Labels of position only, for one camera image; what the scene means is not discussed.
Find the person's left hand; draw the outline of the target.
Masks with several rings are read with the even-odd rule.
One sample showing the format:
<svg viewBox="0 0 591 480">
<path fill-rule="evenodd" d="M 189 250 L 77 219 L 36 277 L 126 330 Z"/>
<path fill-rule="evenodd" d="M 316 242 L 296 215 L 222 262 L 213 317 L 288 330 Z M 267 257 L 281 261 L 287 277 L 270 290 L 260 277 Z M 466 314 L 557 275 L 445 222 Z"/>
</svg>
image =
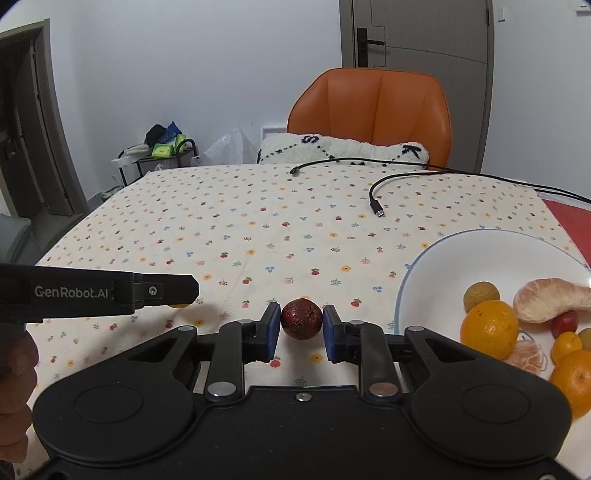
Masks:
<svg viewBox="0 0 591 480">
<path fill-rule="evenodd" d="M 9 371 L 1 378 L 1 460 L 22 463 L 27 455 L 31 410 L 27 405 L 37 385 L 37 346 L 24 332 L 11 346 Z"/>
</svg>

